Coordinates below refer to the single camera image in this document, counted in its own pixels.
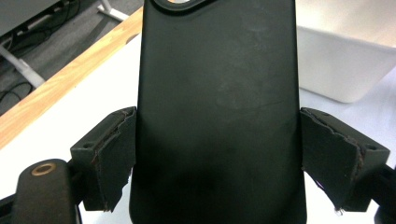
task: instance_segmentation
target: white box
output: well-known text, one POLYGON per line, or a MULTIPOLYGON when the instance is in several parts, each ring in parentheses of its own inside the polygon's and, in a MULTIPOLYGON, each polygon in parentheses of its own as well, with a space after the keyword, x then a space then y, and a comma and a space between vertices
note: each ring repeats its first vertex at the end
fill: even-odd
POLYGON ((352 103, 396 65, 396 1, 296 0, 300 87, 352 103))

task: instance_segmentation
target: table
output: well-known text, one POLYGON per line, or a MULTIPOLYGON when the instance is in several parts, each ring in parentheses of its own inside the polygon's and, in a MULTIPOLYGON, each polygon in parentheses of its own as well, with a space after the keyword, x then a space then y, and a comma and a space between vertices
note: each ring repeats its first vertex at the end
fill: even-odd
MULTIPOLYGON (((138 24, 141 25, 141 14, 134 20, 136 27, 139 26, 138 24)), ((2 126, 0 128, 2 136, 0 198, 14 192, 18 175, 24 168, 50 158, 70 160, 69 148, 102 118, 114 110, 136 105, 140 36, 125 45, 134 32, 129 30, 132 29, 130 24, 125 27, 124 24, 126 23, 118 26, 113 35, 101 39, 101 46, 93 46, 88 52, 83 53, 53 80, 50 79, 28 99, 13 108, 10 115, 6 114, 9 119, 14 120, 0 118, 2 126), (5 121, 9 122, 6 128, 3 127, 5 121)), ((304 90, 300 90, 300 103, 301 106, 326 111, 392 149, 388 165, 394 167, 396 165, 395 87, 396 68, 354 104, 337 103, 304 90)), ((375 203, 372 203, 368 213, 346 213, 338 216, 333 211, 330 200, 307 175, 305 184, 307 223, 317 224, 323 221, 334 224, 374 223, 375 203)), ((131 223, 129 190, 128 184, 113 214, 85 212, 81 205, 84 223, 131 223)))

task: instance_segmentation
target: gray floor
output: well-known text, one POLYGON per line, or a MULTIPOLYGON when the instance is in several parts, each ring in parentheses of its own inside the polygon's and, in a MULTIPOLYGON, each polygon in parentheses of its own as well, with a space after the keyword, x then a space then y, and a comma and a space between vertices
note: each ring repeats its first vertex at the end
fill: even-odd
MULTIPOLYGON (((21 58, 46 80, 119 24, 118 21, 97 11, 96 8, 100 5, 98 1, 79 1, 79 12, 73 19, 62 25, 42 44, 33 49, 24 48, 24 51, 27 52, 21 58)), ((143 6, 143 1, 109 0, 111 6, 128 15, 143 6)), ((48 23, 62 23, 64 16, 67 13, 71 15, 74 12, 73 10, 78 10, 77 2, 74 3, 69 12, 65 10, 63 14, 60 13, 57 16, 58 18, 54 16, 55 19, 48 21, 48 23)), ((32 35, 31 38, 37 39, 39 36, 32 35)), ((2 92, 0 93, 0 115, 14 106, 20 100, 19 98, 28 94, 29 85, 21 84, 18 86, 24 82, 26 82, 24 77, 6 60, 0 58, 0 92, 2 92), (13 93, 5 95, 10 90, 17 93, 18 96, 13 93)))

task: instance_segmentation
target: floor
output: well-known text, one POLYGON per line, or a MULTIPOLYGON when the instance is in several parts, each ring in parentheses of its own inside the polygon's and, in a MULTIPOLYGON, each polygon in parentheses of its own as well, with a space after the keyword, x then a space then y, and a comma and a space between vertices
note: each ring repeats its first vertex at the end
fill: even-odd
MULTIPOLYGON (((111 6, 131 15, 144 0, 109 0, 111 6)), ((28 63, 48 80, 80 53, 116 27, 119 22, 99 13, 96 0, 69 0, 25 34, 3 36, 4 48, 28 63)), ((0 116, 34 88, 0 57, 0 116)))

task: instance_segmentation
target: white surface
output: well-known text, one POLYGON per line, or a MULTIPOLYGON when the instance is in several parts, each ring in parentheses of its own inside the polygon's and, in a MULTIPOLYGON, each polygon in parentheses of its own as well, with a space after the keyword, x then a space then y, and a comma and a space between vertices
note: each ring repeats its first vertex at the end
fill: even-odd
MULTIPOLYGON (((69 148, 107 114, 136 105, 140 36, 95 70, 14 141, 0 150, 0 198, 14 193, 18 176, 27 166, 45 159, 70 160, 69 148)), ((333 114, 385 147, 396 149, 396 69, 355 104, 340 104, 301 91, 301 106, 333 114)), ((396 164, 396 151, 389 165, 396 164)), ((326 195, 306 180, 309 224, 372 224, 375 204, 369 213, 346 213, 339 217, 326 195)), ((131 223, 127 185, 115 212, 84 212, 84 224, 131 223)))
POLYGON ((359 100, 396 65, 393 0, 296 1, 300 87, 359 100))

